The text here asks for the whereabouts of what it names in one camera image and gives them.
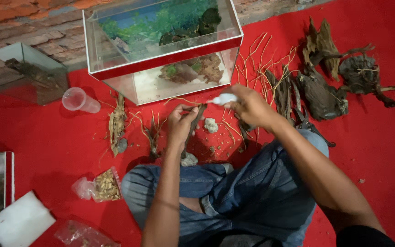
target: small glass tank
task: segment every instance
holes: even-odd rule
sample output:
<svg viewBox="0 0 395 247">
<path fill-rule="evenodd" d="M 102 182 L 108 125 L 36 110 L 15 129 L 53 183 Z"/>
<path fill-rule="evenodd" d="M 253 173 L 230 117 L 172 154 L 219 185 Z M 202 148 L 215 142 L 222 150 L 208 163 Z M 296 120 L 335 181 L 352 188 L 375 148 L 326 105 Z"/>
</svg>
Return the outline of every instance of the small glass tank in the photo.
<svg viewBox="0 0 395 247">
<path fill-rule="evenodd" d="M 0 49 L 0 93 L 46 105 L 68 89 L 67 68 L 23 43 Z"/>
<path fill-rule="evenodd" d="M 83 11 L 90 75 L 137 105 L 230 84 L 231 0 L 137 0 Z"/>
</svg>

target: glue bottle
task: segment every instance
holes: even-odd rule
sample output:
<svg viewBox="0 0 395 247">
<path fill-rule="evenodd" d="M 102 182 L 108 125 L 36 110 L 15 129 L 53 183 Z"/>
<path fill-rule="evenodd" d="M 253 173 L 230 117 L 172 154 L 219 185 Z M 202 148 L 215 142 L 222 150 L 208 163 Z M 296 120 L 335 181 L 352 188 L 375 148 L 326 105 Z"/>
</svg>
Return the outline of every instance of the glue bottle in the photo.
<svg viewBox="0 0 395 247">
<path fill-rule="evenodd" d="M 237 96 L 235 96 L 234 94 L 223 93 L 220 94 L 218 97 L 213 98 L 212 100 L 208 100 L 207 103 L 224 105 L 227 104 L 228 102 L 233 102 L 233 101 L 237 101 Z"/>
</svg>

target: person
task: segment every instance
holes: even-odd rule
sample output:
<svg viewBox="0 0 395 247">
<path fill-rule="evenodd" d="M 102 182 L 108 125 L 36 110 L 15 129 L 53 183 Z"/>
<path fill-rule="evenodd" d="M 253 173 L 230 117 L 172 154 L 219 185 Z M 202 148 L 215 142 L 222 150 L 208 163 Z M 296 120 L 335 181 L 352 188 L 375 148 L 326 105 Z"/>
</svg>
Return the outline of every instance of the person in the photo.
<svg viewBox="0 0 395 247">
<path fill-rule="evenodd" d="M 328 159 L 321 137 L 293 128 L 252 89 L 230 89 L 239 101 L 225 107 L 276 139 L 241 169 L 181 167 L 197 107 L 181 115 L 187 106 L 177 106 L 168 117 L 162 166 L 138 165 L 121 183 L 143 231 L 141 246 L 301 246 L 316 204 L 337 233 L 338 247 L 395 246 L 359 189 Z"/>
</svg>

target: red carpet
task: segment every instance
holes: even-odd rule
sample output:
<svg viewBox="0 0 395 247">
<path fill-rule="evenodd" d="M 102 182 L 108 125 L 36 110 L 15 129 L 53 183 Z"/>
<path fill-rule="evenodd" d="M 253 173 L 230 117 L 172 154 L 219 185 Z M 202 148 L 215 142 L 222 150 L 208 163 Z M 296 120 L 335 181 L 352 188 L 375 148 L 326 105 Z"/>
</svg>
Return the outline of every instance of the red carpet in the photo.
<svg viewBox="0 0 395 247">
<path fill-rule="evenodd" d="M 376 49 L 369 54 L 374 54 L 380 65 L 382 83 L 385 86 L 395 84 L 395 2 L 336 0 L 250 24 L 244 26 L 245 38 L 241 53 L 247 55 L 254 39 L 262 32 L 268 32 L 273 38 L 265 58 L 269 59 L 275 50 L 275 59 L 283 57 L 304 37 L 310 15 L 317 27 L 323 18 L 327 18 L 331 24 L 332 37 L 341 52 L 368 43 L 376 45 Z M 255 61 L 258 61 L 260 53 L 258 51 L 255 54 Z M 291 64 L 292 70 L 297 69 L 297 63 L 298 58 Z M 90 96 L 115 104 L 109 96 L 109 88 L 90 77 L 86 70 L 72 72 L 69 78 L 71 86 L 80 86 Z M 203 102 L 219 92 L 220 90 L 214 90 L 186 98 Z M 395 92 L 387 92 L 387 96 L 395 99 Z M 335 148 L 330 149 L 331 160 L 357 184 L 388 235 L 395 240 L 395 109 L 385 108 L 372 95 L 349 95 L 348 100 L 349 115 L 315 124 L 324 136 L 337 143 Z M 151 110 L 155 114 L 160 112 L 163 121 L 176 104 L 184 101 L 172 100 L 167 105 L 163 103 L 144 107 L 129 103 L 126 107 L 132 113 L 141 111 L 144 124 L 148 126 Z M 95 203 L 78 199 L 71 191 L 71 185 L 81 176 L 97 175 L 116 166 L 120 177 L 123 177 L 135 165 L 147 162 L 148 140 L 141 133 L 137 119 L 134 119 L 125 135 L 133 146 L 116 158 L 113 158 L 111 151 L 107 151 L 100 160 L 109 146 L 109 140 L 104 137 L 107 135 L 110 112 L 112 108 L 105 104 L 102 104 L 99 113 L 87 114 L 67 111 L 61 102 L 41 107 L 0 95 L 0 151 L 10 150 L 15 153 L 15 196 L 19 198 L 33 189 L 58 219 L 33 246 L 63 246 L 53 234 L 68 219 L 99 228 L 122 246 L 139 245 L 141 233 L 124 200 Z M 223 109 L 211 105 L 206 116 L 220 121 L 222 112 Z M 236 125 L 235 119 L 231 119 L 232 114 L 225 116 L 227 122 Z M 160 150 L 165 146 L 166 127 L 164 125 L 162 128 Z M 234 133 L 234 136 L 236 146 L 230 149 L 232 140 L 222 126 L 216 134 L 208 134 L 201 129 L 190 141 L 193 145 L 190 151 L 201 161 L 214 159 L 208 148 L 220 145 L 222 149 L 217 150 L 220 154 L 217 155 L 217 160 L 228 160 L 240 167 L 260 145 L 253 143 L 248 151 L 240 155 L 235 150 L 241 142 L 237 141 L 237 134 Z M 271 140 L 271 135 L 263 130 L 260 132 L 259 143 Z M 359 179 L 365 179 L 365 183 L 358 183 Z M 330 223 L 317 210 L 307 231 L 304 246 L 334 246 L 334 241 L 335 234 Z"/>
</svg>

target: plastic cup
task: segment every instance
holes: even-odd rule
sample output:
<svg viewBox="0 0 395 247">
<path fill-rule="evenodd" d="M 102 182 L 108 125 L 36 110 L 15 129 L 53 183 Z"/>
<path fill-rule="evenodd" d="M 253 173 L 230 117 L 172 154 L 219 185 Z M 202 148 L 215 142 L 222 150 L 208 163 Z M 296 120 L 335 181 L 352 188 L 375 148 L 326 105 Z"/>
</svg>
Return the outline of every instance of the plastic cup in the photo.
<svg viewBox="0 0 395 247">
<path fill-rule="evenodd" d="M 100 103 L 89 95 L 86 95 L 85 91 L 80 87 L 71 87 L 68 89 L 63 94 L 62 104 L 70 111 L 81 110 L 89 113 L 100 111 Z"/>
</svg>

